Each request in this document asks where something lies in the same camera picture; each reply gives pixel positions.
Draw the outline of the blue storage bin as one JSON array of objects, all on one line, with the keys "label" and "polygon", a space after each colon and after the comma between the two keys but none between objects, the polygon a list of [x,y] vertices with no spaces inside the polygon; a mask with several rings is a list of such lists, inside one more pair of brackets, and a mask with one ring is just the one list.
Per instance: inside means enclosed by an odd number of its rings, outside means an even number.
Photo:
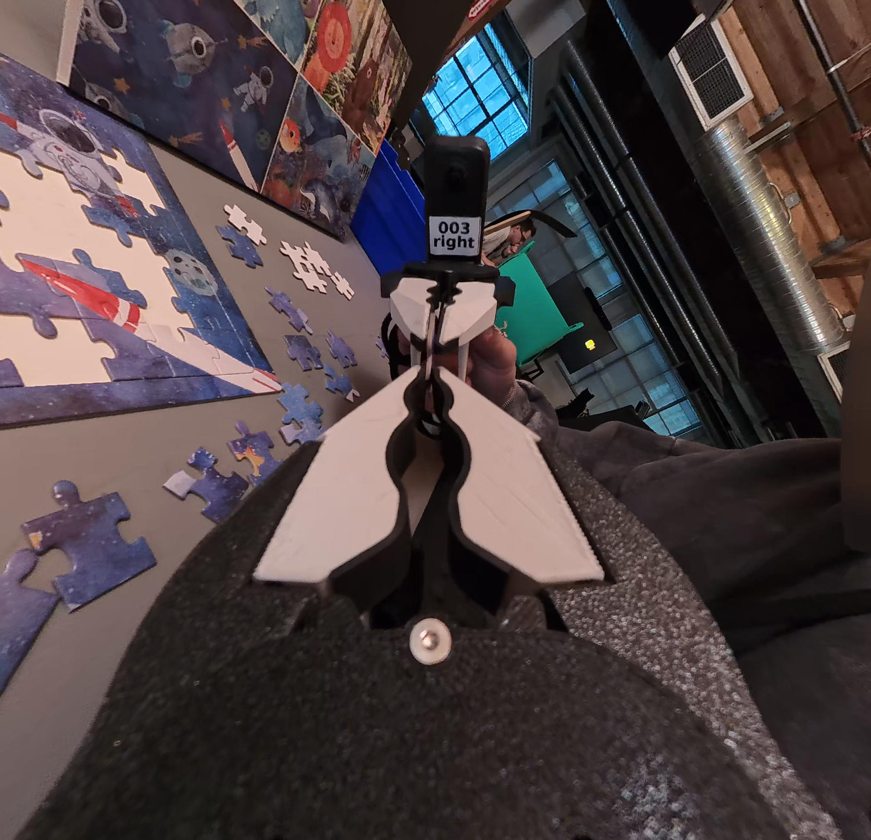
[{"label": "blue storage bin", "polygon": [[425,261],[424,198],[398,155],[384,141],[366,182],[351,229],[379,275]]}]

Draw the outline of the white vent grille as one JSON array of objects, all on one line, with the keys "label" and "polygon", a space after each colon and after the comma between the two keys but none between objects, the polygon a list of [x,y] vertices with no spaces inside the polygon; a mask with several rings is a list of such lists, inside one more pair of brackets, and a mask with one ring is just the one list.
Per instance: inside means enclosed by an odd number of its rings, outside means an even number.
[{"label": "white vent grille", "polygon": [[850,342],[849,340],[845,340],[842,344],[832,347],[817,356],[822,371],[827,378],[838,403],[842,402],[849,350]]},{"label": "white vent grille", "polygon": [[669,51],[669,60],[705,132],[754,99],[717,19],[699,16]]}]

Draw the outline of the illustrated puzzle box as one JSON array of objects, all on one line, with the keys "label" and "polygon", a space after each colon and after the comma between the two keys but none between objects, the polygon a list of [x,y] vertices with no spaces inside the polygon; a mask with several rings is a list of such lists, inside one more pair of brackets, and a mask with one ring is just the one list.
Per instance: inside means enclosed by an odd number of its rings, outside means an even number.
[{"label": "illustrated puzzle box", "polygon": [[59,80],[344,239],[411,70],[382,0],[67,0]]}]

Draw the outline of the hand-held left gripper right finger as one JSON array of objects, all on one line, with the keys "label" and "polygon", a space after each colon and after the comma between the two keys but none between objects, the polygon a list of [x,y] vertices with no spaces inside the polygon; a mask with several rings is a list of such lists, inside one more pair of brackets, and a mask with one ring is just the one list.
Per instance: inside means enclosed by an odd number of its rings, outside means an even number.
[{"label": "hand-held left gripper right finger", "polygon": [[538,435],[445,368],[434,387],[452,476],[449,516],[460,545],[539,585],[603,581]]}]

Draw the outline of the dark partition panel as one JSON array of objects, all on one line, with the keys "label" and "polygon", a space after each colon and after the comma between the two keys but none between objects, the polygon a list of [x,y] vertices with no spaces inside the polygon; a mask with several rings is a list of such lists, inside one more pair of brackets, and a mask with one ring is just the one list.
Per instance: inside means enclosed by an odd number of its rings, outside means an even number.
[{"label": "dark partition panel", "polygon": [[382,0],[411,58],[412,68],[393,115],[405,127],[474,0]]}]

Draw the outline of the black ceiling pipes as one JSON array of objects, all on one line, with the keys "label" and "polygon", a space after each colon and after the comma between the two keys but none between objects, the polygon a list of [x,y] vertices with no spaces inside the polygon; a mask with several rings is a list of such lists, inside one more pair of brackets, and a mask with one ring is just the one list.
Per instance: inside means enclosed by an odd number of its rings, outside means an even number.
[{"label": "black ceiling pipes", "polygon": [[611,221],[608,235],[619,231],[634,257],[644,284],[633,282],[638,295],[650,295],[680,341],[686,360],[705,390],[709,414],[719,413],[721,433],[739,446],[764,440],[752,402],[746,396],[736,350],[714,314],[688,258],[661,213],[647,182],[608,112],[577,44],[568,41],[560,55],[562,77],[550,94],[551,104],[572,141]]}]

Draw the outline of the silver ventilation duct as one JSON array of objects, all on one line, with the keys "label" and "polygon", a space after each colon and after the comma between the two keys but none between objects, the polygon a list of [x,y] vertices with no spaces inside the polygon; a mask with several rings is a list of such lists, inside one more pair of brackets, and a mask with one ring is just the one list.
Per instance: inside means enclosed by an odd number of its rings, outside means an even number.
[{"label": "silver ventilation duct", "polygon": [[731,115],[696,143],[696,173],[801,388],[830,437],[841,435],[841,405],[820,356],[845,329],[815,278],[746,130]]}]

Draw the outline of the blue puzzle pieces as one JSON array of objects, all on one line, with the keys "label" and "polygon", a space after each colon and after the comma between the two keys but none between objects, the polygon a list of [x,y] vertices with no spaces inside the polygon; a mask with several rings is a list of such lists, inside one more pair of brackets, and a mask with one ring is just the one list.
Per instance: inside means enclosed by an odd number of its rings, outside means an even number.
[{"label": "blue puzzle pieces", "polygon": [[[92,275],[83,265],[35,255],[18,259],[25,276],[34,277],[53,295],[70,296],[76,309],[87,312],[86,302],[92,301],[109,314],[117,308],[116,319],[125,321],[139,312],[129,300],[104,290],[96,282],[96,271]],[[280,432],[285,442],[317,440],[325,431],[320,405],[306,399],[309,393],[302,385],[284,384],[283,391],[279,403],[288,412]],[[212,523],[225,521],[239,507],[249,485],[262,485],[280,465],[270,452],[274,442],[267,432],[251,432],[244,421],[236,422],[236,431],[240,437],[228,445],[238,460],[249,461],[253,474],[223,475],[216,470],[216,457],[199,448],[188,464],[201,475],[182,470],[165,483],[165,489],[181,499],[190,494],[201,497],[206,502],[201,513]],[[28,546],[10,557],[2,573],[2,693],[61,601],[74,612],[156,565],[145,538],[127,541],[118,530],[118,523],[131,514],[117,492],[82,500],[74,483],[61,480],[52,493],[59,508],[22,526]],[[38,558],[50,550],[62,551],[71,570],[57,576],[48,593],[25,580]]]}]

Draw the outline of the teal green table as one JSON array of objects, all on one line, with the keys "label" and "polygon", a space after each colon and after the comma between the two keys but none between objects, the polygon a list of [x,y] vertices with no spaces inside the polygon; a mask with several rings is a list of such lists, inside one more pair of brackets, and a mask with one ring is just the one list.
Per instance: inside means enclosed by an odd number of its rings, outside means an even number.
[{"label": "teal green table", "polygon": [[516,285],[514,304],[496,312],[495,325],[517,350],[516,366],[528,364],[567,334],[582,329],[568,324],[528,257],[528,247],[498,267]]}]

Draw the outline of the grey desk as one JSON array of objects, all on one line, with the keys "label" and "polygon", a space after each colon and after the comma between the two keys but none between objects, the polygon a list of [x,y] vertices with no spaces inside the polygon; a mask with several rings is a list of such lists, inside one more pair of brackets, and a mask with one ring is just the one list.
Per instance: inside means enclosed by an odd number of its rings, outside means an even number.
[{"label": "grey desk", "polygon": [[[374,339],[384,301],[377,297],[376,268],[354,233],[348,230],[339,241],[174,150],[154,142],[152,147],[211,256],[240,295],[243,313],[254,324],[279,378],[309,388],[325,407],[327,425],[351,409],[338,394],[325,391],[324,382],[313,379],[314,372],[305,381],[289,361],[281,336],[292,329],[267,305],[266,285],[299,302],[316,331],[331,327],[347,340],[359,362],[347,373],[363,399],[381,388],[387,360]],[[268,241],[260,249],[263,267],[247,268],[231,256],[216,228],[226,224],[224,205],[239,206],[262,226]],[[292,246],[308,242],[332,271],[349,281],[353,300],[331,285],[324,295],[306,290],[279,253],[280,241]],[[84,499],[118,491],[132,512],[132,520],[121,523],[121,534],[130,540],[146,537],[158,560],[149,572],[84,609],[71,613],[59,605],[2,694],[3,747],[76,747],[70,740],[81,737],[93,720],[138,624],[174,570],[212,528],[200,515],[203,501],[194,495],[176,500],[162,484],[200,446],[218,457],[223,473],[232,468],[250,472],[246,461],[236,461],[227,450],[237,420],[253,430],[267,430],[277,443],[277,456],[287,455],[291,447],[277,434],[282,410],[276,399],[234,399],[2,430],[2,561],[24,547],[20,525],[25,520],[57,509],[50,490],[61,478],[75,482]]]}]

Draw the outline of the person's right hand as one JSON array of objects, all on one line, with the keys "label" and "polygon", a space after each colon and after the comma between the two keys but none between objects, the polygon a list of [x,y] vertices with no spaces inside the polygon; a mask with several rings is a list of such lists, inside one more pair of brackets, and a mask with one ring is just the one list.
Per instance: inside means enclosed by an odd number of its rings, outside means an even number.
[{"label": "person's right hand", "polygon": [[498,407],[503,407],[516,387],[517,350],[495,326],[470,342],[466,383]]}]

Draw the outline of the window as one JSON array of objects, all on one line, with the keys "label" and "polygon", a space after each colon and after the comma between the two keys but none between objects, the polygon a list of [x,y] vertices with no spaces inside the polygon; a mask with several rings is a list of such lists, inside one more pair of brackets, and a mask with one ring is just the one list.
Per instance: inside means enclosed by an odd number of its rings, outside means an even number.
[{"label": "window", "polygon": [[547,223],[534,221],[537,232],[526,246],[528,257],[550,295],[554,286],[566,284],[593,291],[612,325],[617,351],[569,375],[554,344],[525,364],[522,372],[556,407],[588,395],[584,416],[628,408],[660,435],[712,444],[704,417],[680,375],[680,358],[661,342],[659,324],[628,287],[561,160],[543,154],[535,160],[534,167],[522,170],[523,179],[507,181],[493,193],[488,218],[535,211],[572,231],[574,236],[566,238]]},{"label": "window", "polygon": [[477,137],[491,159],[528,133],[528,58],[512,57],[492,24],[462,45],[436,73],[422,105],[440,135]]}]

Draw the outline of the scattered white puzzle pieces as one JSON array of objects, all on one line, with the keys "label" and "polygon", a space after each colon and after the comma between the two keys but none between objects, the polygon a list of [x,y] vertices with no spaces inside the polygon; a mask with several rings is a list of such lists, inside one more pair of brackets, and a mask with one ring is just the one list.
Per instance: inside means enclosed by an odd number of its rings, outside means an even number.
[{"label": "scattered white puzzle pieces", "polygon": [[[260,249],[268,245],[262,226],[256,223],[237,205],[224,205],[226,224],[217,226],[222,239],[227,243],[231,256],[242,260],[247,268],[263,267]],[[324,295],[331,285],[348,301],[353,300],[354,290],[349,281],[329,267],[326,259],[308,242],[292,246],[280,241],[278,250],[292,266],[292,276],[311,292]]]}]

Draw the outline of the blue starry jigsaw piece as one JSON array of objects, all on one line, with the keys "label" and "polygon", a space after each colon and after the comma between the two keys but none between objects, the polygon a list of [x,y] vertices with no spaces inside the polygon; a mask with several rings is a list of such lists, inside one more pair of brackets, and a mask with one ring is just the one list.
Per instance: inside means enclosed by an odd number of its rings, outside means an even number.
[{"label": "blue starry jigsaw piece", "polygon": [[424,397],[424,410],[430,414],[435,414],[435,399],[433,391],[433,376],[436,364],[436,345],[438,343],[438,325],[439,325],[439,309],[432,309],[428,320],[428,326],[424,337],[425,347],[421,351],[422,354],[422,373],[426,381],[426,392]]}]

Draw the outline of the thin metal pipe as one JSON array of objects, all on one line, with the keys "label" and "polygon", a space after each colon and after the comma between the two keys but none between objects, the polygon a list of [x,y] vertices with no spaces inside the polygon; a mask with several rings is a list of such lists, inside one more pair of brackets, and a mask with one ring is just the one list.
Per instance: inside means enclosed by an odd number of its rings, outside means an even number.
[{"label": "thin metal pipe", "polygon": [[836,101],[840,105],[850,128],[851,140],[858,145],[861,154],[870,166],[869,127],[860,119],[848,93],[847,87],[838,73],[838,66],[833,61],[831,52],[818,26],[808,0],[793,0],[801,23],[808,35],[816,58],[821,64],[827,82],[831,86]]}]

